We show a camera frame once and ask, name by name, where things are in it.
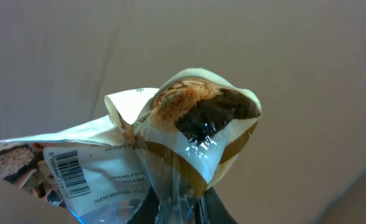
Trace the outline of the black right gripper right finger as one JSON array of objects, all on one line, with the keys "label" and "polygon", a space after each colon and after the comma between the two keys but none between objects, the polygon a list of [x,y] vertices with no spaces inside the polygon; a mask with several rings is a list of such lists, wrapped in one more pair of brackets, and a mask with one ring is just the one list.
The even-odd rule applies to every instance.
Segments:
[{"label": "black right gripper right finger", "polygon": [[196,224],[238,224],[213,187],[207,189],[195,207]]}]

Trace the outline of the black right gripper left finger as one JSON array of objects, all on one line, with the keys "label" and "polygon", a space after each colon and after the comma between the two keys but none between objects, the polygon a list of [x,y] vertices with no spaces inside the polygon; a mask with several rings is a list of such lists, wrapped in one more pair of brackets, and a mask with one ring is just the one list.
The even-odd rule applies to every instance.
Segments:
[{"label": "black right gripper left finger", "polygon": [[131,218],[126,224],[155,224],[159,213],[159,199],[152,187],[145,198],[139,203]]}]

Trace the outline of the brown cookie bag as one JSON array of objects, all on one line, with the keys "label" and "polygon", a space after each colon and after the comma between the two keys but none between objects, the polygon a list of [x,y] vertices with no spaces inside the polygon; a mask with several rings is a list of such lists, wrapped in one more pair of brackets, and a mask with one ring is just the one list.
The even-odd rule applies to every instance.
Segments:
[{"label": "brown cookie bag", "polygon": [[160,88],[105,96],[108,114],[57,133],[0,140],[0,179],[80,223],[126,223],[152,187],[155,223],[195,223],[261,118],[261,103],[203,68]]}]

